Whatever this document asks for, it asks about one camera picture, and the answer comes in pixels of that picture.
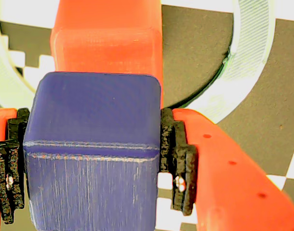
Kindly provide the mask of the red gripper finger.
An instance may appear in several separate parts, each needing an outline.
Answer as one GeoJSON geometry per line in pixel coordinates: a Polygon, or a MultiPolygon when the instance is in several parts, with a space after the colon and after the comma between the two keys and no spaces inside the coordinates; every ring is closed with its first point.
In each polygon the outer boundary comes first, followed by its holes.
{"type": "Polygon", "coordinates": [[[27,108],[0,108],[0,221],[14,222],[14,211],[23,209],[23,139],[29,118],[27,108]]]}
{"type": "Polygon", "coordinates": [[[172,206],[199,231],[294,231],[294,203],[220,127],[191,109],[161,110],[160,172],[172,206]]]}

